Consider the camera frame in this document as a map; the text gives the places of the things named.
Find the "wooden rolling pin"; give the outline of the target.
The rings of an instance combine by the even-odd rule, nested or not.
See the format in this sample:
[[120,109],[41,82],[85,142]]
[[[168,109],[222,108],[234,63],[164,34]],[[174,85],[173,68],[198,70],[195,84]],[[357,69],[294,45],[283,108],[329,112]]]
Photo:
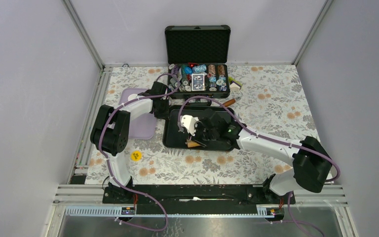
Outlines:
[[205,145],[200,144],[200,143],[193,141],[193,140],[190,140],[190,139],[187,139],[185,144],[188,148],[205,147]]

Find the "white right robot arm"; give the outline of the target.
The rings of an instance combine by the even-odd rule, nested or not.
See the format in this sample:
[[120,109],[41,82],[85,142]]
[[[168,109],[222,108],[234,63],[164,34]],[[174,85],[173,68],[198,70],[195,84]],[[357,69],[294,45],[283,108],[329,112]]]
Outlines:
[[269,203],[295,190],[319,193],[334,166],[328,153],[314,137],[288,139],[261,133],[242,123],[234,114],[227,122],[217,112],[206,109],[201,117],[184,115],[180,124],[191,139],[204,147],[229,145],[238,150],[259,152],[291,166],[289,171],[273,174],[263,183],[263,196]]

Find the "black baking tray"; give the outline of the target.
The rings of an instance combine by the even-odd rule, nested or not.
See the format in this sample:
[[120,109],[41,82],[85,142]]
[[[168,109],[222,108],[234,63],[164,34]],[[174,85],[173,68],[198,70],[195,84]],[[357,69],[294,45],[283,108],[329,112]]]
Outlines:
[[195,147],[188,148],[185,144],[187,139],[196,141],[196,133],[191,136],[187,133],[187,130],[182,127],[182,130],[178,127],[178,122],[183,115],[191,115],[193,117],[200,117],[201,113],[206,109],[212,109],[215,111],[226,111],[221,107],[211,107],[211,106],[185,106],[182,110],[182,114],[179,115],[181,106],[174,105],[170,107],[169,119],[165,122],[165,129],[163,135],[163,144],[168,148],[176,149],[190,149],[190,150],[204,150],[204,151],[221,151],[230,152],[233,149],[238,149],[239,146],[236,142],[239,138],[239,132],[241,127],[237,125],[235,119],[232,117],[234,115],[233,109],[230,109],[228,116],[232,118],[232,122],[228,128],[227,137],[230,139],[230,143],[200,143],[205,145],[205,147]]

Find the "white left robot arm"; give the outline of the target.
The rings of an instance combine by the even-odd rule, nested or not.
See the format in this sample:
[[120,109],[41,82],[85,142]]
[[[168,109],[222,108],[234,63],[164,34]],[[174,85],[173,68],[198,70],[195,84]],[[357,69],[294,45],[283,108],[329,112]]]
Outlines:
[[138,94],[134,99],[120,104],[117,108],[102,105],[94,122],[90,141],[105,157],[109,171],[109,183],[116,186],[114,196],[122,203],[140,194],[130,187],[132,177],[127,169],[124,149],[127,146],[130,122],[145,114],[163,115],[169,108],[167,97],[177,92],[168,90],[168,86],[158,81],[152,88]]

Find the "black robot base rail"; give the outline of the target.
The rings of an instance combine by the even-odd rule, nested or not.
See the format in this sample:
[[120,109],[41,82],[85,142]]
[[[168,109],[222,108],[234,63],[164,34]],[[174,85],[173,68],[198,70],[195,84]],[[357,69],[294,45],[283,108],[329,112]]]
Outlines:
[[230,200],[246,204],[287,204],[295,203],[294,197],[278,196],[261,185],[132,185],[133,193],[109,184],[104,189],[102,202],[105,204],[154,203],[144,194],[159,202],[188,200]]

